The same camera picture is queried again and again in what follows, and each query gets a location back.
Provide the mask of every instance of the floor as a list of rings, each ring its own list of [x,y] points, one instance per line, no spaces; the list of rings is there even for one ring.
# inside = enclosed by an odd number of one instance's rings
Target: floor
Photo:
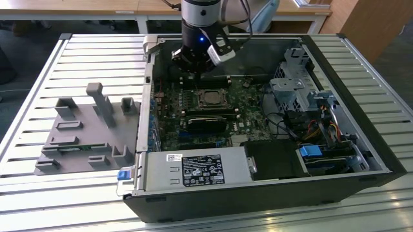
[[[0,140],[7,133],[27,93],[34,85],[50,53],[62,33],[138,33],[135,24],[116,22],[116,31],[110,25],[100,25],[96,21],[55,21],[51,28],[46,29],[39,24],[32,24],[26,36],[15,37],[8,29],[0,29],[0,48],[3,49],[11,64],[18,71],[15,80],[0,85]],[[161,29],[157,23],[149,25],[154,32]],[[177,33],[177,27],[163,24],[169,32]],[[413,21],[407,25],[404,33],[398,35],[377,62],[373,64],[389,84],[398,92],[403,99],[413,107]]]

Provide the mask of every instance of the motherboard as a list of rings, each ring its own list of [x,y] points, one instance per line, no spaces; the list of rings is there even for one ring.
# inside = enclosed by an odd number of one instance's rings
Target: motherboard
[[[231,147],[270,139],[262,87],[243,76],[161,83],[155,100],[162,150]]]

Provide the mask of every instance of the barcode sticker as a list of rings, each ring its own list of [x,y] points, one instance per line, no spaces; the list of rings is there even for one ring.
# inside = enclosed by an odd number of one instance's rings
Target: barcode sticker
[[[181,161],[181,160],[182,160],[182,154],[167,154],[167,162]]]

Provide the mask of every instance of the desk leg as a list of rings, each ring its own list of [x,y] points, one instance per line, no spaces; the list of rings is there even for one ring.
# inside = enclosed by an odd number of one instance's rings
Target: desk leg
[[[149,16],[138,15],[135,20],[138,22],[139,34],[149,34],[149,26],[147,26]]]
[[[325,19],[328,16],[325,15],[318,15],[316,20],[312,23],[310,29],[309,29],[309,34],[318,34],[321,27],[324,25]]]

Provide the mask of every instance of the power supply label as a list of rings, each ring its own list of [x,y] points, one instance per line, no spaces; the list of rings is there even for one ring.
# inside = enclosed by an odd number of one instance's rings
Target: power supply label
[[[182,176],[186,187],[225,184],[221,155],[182,157]]]

